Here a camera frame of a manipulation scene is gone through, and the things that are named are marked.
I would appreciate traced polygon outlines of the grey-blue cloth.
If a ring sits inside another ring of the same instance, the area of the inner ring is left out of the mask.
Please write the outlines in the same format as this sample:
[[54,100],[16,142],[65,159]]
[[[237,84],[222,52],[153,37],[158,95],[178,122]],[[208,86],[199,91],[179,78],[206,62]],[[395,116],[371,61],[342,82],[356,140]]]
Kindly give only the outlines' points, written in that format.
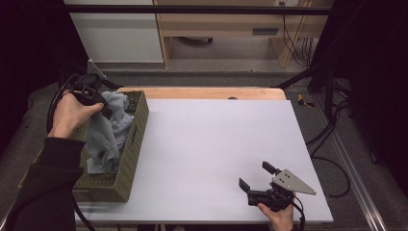
[[[118,91],[104,91],[102,96],[113,111],[112,117],[126,113],[129,101],[125,94]],[[89,120],[85,145],[89,153],[88,174],[116,173],[118,170],[121,149],[116,145],[111,124],[112,117],[107,119],[101,113],[95,113]]]

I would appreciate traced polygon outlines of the olive woven basket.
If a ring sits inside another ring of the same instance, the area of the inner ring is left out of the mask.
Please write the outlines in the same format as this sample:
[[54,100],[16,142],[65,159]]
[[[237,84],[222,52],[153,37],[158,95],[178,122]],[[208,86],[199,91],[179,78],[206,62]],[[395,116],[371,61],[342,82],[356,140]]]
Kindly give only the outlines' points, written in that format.
[[[85,149],[81,153],[80,167],[83,174],[76,182],[73,193],[79,202],[126,202],[129,200],[134,176],[140,155],[140,148],[149,109],[143,91],[123,92],[128,97],[129,105],[125,112],[134,117],[128,138],[121,148],[121,155],[116,173],[88,174]],[[89,123],[75,130],[72,138],[86,143]]]

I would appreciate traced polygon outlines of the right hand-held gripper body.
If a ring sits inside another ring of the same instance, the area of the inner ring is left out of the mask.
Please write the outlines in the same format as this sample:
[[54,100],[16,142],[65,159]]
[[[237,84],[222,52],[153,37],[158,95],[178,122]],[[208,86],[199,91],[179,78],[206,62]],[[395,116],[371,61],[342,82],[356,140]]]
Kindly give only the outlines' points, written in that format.
[[287,169],[270,168],[268,172],[272,175],[269,190],[253,191],[247,187],[249,206],[257,206],[262,203],[271,211],[279,212],[285,210],[293,202],[295,193],[317,194],[314,189]]

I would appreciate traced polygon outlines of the white table board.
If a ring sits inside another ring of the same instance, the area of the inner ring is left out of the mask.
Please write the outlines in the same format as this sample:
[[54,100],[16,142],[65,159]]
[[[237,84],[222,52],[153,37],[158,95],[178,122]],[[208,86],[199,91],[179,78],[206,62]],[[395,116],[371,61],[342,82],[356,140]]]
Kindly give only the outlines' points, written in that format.
[[150,99],[130,199],[83,203],[94,222],[254,224],[239,182],[265,191],[263,167],[288,169],[315,194],[301,194],[308,223],[333,217],[288,100]]

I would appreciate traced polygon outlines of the light grey patterned cloth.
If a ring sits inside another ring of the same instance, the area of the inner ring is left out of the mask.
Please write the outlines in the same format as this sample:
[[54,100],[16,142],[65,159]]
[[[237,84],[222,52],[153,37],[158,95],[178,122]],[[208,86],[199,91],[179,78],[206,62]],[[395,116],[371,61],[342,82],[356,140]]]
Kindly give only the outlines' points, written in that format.
[[112,130],[116,145],[121,149],[127,141],[134,117],[127,113],[120,116],[113,116],[111,119]]

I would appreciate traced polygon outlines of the white cabinet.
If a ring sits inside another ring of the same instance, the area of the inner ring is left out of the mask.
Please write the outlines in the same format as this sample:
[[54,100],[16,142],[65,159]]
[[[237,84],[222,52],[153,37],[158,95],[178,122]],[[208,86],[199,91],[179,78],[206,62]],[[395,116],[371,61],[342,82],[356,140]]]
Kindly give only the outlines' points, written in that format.
[[154,13],[72,13],[88,56],[96,63],[162,63]]

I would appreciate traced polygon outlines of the person's left hand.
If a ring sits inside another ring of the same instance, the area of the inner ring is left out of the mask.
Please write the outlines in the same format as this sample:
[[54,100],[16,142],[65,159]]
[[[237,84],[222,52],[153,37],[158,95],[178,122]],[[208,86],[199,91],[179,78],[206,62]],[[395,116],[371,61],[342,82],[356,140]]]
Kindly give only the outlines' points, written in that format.
[[54,112],[53,125],[48,137],[68,139],[75,129],[102,108],[102,103],[84,106],[72,93],[65,91]]

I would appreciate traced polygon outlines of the black horizontal bar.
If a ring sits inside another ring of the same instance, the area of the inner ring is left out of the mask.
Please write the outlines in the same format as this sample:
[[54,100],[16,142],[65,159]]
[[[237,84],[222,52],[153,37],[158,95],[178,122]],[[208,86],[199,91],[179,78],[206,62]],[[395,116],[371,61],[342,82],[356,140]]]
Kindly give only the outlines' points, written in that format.
[[202,13],[202,14],[286,14],[329,15],[331,8],[233,7],[233,6],[147,6],[147,5],[63,5],[70,13]]

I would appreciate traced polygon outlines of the yellow and black tool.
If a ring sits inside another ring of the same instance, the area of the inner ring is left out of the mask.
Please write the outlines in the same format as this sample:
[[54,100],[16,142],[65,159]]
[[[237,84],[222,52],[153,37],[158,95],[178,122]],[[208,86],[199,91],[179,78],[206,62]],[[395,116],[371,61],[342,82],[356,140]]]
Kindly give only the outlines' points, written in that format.
[[297,95],[297,103],[299,106],[305,106],[305,107],[309,107],[309,108],[315,108],[315,104],[314,103],[308,103],[304,101],[303,95],[302,94],[298,94]]

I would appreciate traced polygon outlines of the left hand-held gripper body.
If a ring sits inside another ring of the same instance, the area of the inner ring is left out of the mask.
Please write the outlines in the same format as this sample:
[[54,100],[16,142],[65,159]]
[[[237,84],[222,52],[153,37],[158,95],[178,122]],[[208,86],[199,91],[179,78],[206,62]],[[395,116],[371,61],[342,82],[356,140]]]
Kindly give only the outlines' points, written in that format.
[[68,90],[85,106],[96,103],[104,104],[105,98],[99,90],[106,80],[106,76],[93,60],[88,60],[87,73],[85,75],[72,75],[68,80]]

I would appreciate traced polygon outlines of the metal floor rail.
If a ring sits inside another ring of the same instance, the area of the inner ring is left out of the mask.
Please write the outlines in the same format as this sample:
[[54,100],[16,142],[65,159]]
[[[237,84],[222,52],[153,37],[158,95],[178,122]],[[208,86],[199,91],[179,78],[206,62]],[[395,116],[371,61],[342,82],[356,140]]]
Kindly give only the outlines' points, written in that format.
[[[319,112],[322,114],[323,121],[329,123],[331,121],[338,121],[342,112],[346,112],[346,103],[338,103],[336,107],[332,106],[333,115],[327,118],[324,114],[324,102],[317,96],[313,99],[316,102]],[[327,135],[327,138],[331,138],[332,145],[335,149],[335,153],[338,156],[339,163],[342,166],[343,171],[347,175],[350,188],[353,189],[354,195],[362,209],[362,212],[366,218],[366,221],[371,231],[387,231],[386,224],[377,210],[374,201],[371,198],[368,188],[358,172],[357,167],[353,164],[350,153],[347,151],[345,142],[342,140],[339,132],[337,131],[338,125],[332,126],[332,132]]]

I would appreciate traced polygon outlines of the black metal stand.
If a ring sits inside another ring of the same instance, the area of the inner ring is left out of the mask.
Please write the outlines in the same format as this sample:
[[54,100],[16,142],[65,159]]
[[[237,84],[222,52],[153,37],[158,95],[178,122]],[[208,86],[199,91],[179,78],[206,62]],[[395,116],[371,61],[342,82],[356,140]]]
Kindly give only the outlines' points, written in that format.
[[285,90],[289,86],[305,79],[306,77],[311,77],[307,87],[308,92],[318,93],[322,88],[324,88],[324,114],[327,118],[330,118],[333,115],[332,106],[335,82],[334,61],[332,59],[328,58],[321,60],[306,70],[296,74],[289,80],[274,86],[274,88]]

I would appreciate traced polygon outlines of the wooden table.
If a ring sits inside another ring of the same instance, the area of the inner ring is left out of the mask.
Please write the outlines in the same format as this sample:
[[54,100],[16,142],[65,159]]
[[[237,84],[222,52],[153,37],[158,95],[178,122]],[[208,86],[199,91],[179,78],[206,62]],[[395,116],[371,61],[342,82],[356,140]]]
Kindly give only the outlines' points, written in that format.
[[212,87],[125,87],[119,91],[143,91],[147,99],[232,99],[286,100],[285,93],[272,88]]

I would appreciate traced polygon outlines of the light wooden desk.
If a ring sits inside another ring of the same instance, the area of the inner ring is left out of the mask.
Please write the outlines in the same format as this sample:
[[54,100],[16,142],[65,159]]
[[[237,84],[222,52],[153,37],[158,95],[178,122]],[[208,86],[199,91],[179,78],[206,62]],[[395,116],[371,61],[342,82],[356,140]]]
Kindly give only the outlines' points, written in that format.
[[[333,6],[335,0],[152,0],[159,5],[240,6],[240,7],[307,7]],[[267,14],[197,14],[158,13],[156,15],[162,38],[177,37],[264,37],[270,39],[281,67],[300,54],[296,47],[300,39],[320,38],[325,15],[267,15]]]

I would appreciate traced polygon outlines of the person's right hand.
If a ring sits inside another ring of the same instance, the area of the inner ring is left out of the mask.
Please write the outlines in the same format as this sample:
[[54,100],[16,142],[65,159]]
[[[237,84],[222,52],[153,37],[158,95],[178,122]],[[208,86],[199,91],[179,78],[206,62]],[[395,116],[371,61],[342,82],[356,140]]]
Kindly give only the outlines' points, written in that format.
[[263,203],[257,204],[258,209],[269,219],[274,231],[293,230],[293,205],[279,212],[273,212]]

